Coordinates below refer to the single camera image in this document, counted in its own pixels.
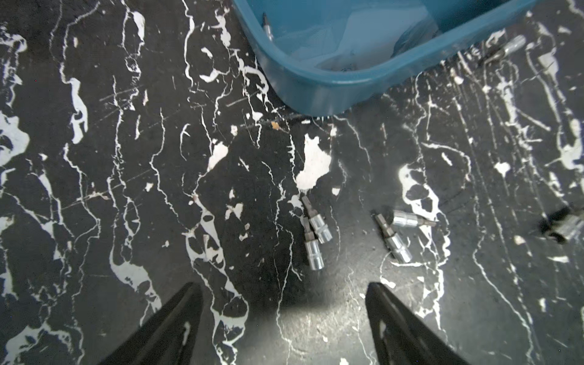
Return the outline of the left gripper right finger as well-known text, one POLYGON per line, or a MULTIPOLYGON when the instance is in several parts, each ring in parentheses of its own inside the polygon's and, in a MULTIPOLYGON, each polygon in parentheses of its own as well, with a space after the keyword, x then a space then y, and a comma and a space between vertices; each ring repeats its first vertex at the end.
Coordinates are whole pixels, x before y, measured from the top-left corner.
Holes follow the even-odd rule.
POLYGON ((366 308, 380 364, 466 364, 380 282, 368 284, 366 308))

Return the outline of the teal plastic storage box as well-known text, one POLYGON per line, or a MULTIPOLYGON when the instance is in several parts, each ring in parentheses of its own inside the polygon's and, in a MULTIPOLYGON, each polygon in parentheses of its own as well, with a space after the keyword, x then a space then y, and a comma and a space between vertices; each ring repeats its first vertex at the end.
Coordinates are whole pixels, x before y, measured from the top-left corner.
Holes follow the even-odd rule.
POLYGON ((486 40, 532 1, 235 1, 270 86, 292 110, 332 116, 486 40), (262 28, 266 13, 271 42, 262 28))

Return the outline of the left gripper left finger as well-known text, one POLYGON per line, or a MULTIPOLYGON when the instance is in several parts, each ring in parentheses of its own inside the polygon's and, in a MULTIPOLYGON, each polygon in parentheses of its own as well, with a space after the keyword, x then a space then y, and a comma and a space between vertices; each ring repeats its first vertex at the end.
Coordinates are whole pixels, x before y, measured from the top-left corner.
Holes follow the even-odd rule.
POLYGON ((102 364, 189 364, 203 310, 199 284, 185 284, 102 364))

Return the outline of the silver socket bit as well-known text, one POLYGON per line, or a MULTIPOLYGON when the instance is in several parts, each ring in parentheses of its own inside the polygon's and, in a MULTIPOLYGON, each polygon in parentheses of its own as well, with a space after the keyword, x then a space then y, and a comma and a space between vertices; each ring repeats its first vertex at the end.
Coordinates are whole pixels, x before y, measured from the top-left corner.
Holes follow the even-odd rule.
POLYGON ((419 228, 422 226, 436 227, 437 222, 426 219, 418 214, 405 211, 394 211, 392 225, 399 228, 419 228))
POLYGON ((305 209, 307 210, 309 223, 313 228, 318 240, 320 243, 328 243, 332 241, 332 233, 329 229, 327 223, 325 223, 324 218, 315 208, 313 208, 311 201, 307 196, 303 196, 301 198, 301 202, 304 204, 305 209))
POLYGON ((402 264, 410 263, 412 261, 412 254, 402 238, 392 229, 381 214, 375 215, 374 218, 380 227, 384 243, 393 257, 402 264))
POLYGON ((301 223, 304 229, 304 245, 307 251, 307 260, 310 269, 313 271, 323 270, 325 264, 322 258, 322 253, 319 248, 320 245, 319 240, 316 238, 316 235, 313 232, 313 229, 307 217, 302 217, 301 223))

